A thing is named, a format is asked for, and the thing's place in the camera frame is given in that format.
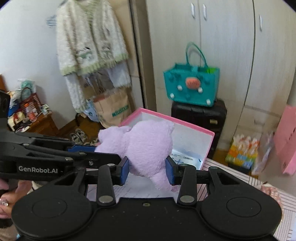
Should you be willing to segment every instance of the white wall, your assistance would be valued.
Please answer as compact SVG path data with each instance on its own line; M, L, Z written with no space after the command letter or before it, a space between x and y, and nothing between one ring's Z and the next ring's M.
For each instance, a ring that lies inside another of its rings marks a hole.
M53 109L61 128L75 117L56 55L56 27L46 19L55 15L62 0L11 0L0 10L0 74L14 90L18 79L36 81L42 103Z

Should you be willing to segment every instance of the human hand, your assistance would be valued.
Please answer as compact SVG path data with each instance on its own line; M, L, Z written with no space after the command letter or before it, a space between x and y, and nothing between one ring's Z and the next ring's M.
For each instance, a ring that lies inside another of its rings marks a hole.
M18 186L15 190L4 193L0 198L0 219L11 218L11 211L15 203L27 195L32 188L31 181L19 180ZM0 179L0 190L8 190L9 185L7 182ZM8 206L2 205L2 202L8 203Z

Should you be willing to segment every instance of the shoe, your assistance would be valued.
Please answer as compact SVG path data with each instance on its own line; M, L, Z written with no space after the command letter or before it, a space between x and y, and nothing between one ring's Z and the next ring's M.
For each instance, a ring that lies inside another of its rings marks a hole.
M92 146L96 146L98 144L98 142L99 142L99 139L96 138L96 139L94 139L94 140L91 141L91 145Z
M85 134L85 132L79 128L77 128L75 130L76 135L79 136L79 138L81 139L81 141L84 143L89 137L87 136L87 134Z
M77 145L82 145L82 144L83 144L83 142L81 141L81 139L79 138L79 136L78 136L77 134L75 134L75 133L71 133L71 134L70 134L70 137L71 137L71 140L72 140L75 144L77 144Z

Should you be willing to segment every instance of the fuzzy white cardigan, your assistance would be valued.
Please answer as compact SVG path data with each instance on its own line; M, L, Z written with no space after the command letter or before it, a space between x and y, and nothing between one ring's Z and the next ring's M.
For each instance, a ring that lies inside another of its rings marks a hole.
M128 53L107 0L68 0L57 10L57 53L63 75L112 68Z

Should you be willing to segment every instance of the purple plush toy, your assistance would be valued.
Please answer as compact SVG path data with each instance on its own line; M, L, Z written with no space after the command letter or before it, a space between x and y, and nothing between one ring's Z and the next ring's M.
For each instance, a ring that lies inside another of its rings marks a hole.
M160 190L178 191L165 172L165 159L172 153L174 123L146 120L133 128L113 126L99 132L101 144L95 152L115 153L130 160L130 173L148 177Z

